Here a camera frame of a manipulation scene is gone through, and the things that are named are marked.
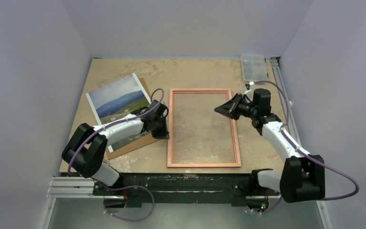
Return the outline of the red picture frame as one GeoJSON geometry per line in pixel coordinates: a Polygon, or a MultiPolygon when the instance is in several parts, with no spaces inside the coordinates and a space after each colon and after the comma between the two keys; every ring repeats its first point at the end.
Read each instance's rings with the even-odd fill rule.
{"type": "Polygon", "coordinates": [[[170,90],[168,168],[239,168],[236,122],[214,109],[232,98],[228,88],[170,90]]]}

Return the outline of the clear glass sheet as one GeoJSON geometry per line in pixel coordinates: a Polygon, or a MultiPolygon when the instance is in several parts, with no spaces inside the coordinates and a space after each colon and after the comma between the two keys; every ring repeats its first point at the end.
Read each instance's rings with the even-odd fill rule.
{"type": "Polygon", "coordinates": [[[232,121],[214,111],[226,92],[173,94],[172,164],[236,163],[232,121]]]}

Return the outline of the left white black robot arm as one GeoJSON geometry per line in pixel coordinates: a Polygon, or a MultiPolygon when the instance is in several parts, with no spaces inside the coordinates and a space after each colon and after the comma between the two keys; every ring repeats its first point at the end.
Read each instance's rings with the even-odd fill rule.
{"type": "Polygon", "coordinates": [[[123,189],[123,182],[120,173],[104,162],[106,148],[146,132],[150,132],[155,139],[169,139],[167,115],[168,107],[154,100],[148,107],[135,110],[106,125],[90,126],[83,123],[71,136],[61,157],[79,175],[102,182],[106,191],[118,195],[123,189]]]}

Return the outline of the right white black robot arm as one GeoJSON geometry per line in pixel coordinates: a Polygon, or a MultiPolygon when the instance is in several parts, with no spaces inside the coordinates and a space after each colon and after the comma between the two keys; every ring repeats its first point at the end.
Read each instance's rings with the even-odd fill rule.
{"type": "Polygon", "coordinates": [[[266,188],[272,189],[279,192],[287,203],[322,200],[325,197],[324,160],[320,155],[298,152],[300,145],[293,142],[281,119],[271,112],[270,102],[270,92],[257,89],[252,100],[247,95],[236,94],[214,109],[233,120],[238,120],[241,116],[250,118],[252,126],[283,159],[281,174],[270,169],[252,171],[253,178],[248,182],[250,191],[260,194],[266,188]]]}

